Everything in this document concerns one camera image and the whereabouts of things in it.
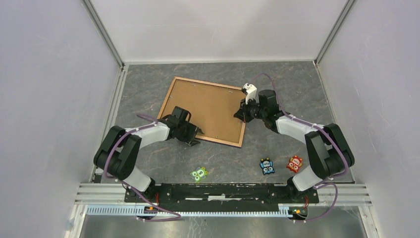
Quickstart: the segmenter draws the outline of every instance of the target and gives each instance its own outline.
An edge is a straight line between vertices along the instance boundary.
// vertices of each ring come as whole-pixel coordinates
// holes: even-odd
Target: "black mounting plate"
[[[279,203],[304,204],[305,197],[309,203],[319,203],[318,193],[312,188],[292,199],[287,197],[285,185],[274,183],[163,183],[157,184],[155,191],[160,207],[177,212],[278,211]],[[127,192],[124,202],[143,202],[132,190]]]

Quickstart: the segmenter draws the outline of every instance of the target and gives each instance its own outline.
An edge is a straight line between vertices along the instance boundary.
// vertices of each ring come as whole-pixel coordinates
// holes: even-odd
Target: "cartoon monster toy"
[[[297,173],[302,165],[303,165],[302,158],[299,158],[298,156],[295,155],[292,158],[290,158],[289,163],[287,164],[286,168],[290,169],[294,173]]]
[[[208,174],[209,173],[207,172],[205,167],[198,167],[195,171],[192,171],[190,173],[191,177],[194,179],[195,182],[200,182]]]
[[[260,167],[262,169],[262,175],[269,175],[275,172],[273,161],[271,161],[270,158],[261,159]]]

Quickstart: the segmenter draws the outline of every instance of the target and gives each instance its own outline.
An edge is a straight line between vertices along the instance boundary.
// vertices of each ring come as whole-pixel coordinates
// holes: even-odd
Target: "blue toy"
[[[269,175],[275,172],[273,161],[271,161],[270,158],[261,159],[260,167],[262,169],[262,175]]]

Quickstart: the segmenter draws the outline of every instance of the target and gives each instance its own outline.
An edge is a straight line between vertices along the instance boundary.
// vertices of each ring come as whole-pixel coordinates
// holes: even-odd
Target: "wooden frame border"
[[[169,95],[172,92],[172,88],[173,88],[173,85],[175,84],[176,80],[183,80],[183,81],[188,81],[188,82],[207,84],[207,85],[212,85],[212,86],[217,86],[217,87],[222,87],[222,88],[230,88],[230,89],[235,89],[235,90],[241,90],[242,89],[240,87],[234,87],[234,86],[229,86],[229,85],[224,85],[224,84],[219,84],[219,83],[210,83],[210,82],[205,82],[205,81],[200,81],[200,80],[195,80],[195,79],[174,77],[173,81],[171,83],[171,86],[169,87],[168,93],[166,94],[165,100],[163,101],[162,107],[160,108],[159,115],[157,116],[158,119],[160,119],[162,117],[163,110],[165,109],[165,106],[166,106],[166,102],[169,99]],[[206,141],[211,141],[211,142],[223,144],[223,145],[230,145],[230,146],[234,146],[234,147],[242,147],[242,142],[244,140],[244,133],[245,133],[245,123],[242,123],[241,133],[239,135],[239,142],[238,143],[234,143],[234,142],[230,142],[230,141],[226,141],[226,140],[219,140],[219,139],[215,139],[215,138],[211,138],[211,137],[207,137],[207,136],[203,136],[203,135],[197,135],[196,138],[200,139],[200,140],[206,140]]]

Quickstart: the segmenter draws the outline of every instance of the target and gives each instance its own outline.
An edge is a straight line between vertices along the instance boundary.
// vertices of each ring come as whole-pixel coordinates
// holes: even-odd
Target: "red toy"
[[[302,158],[295,155],[292,158],[290,158],[290,161],[287,164],[286,168],[290,169],[294,173],[297,173],[302,165]]]

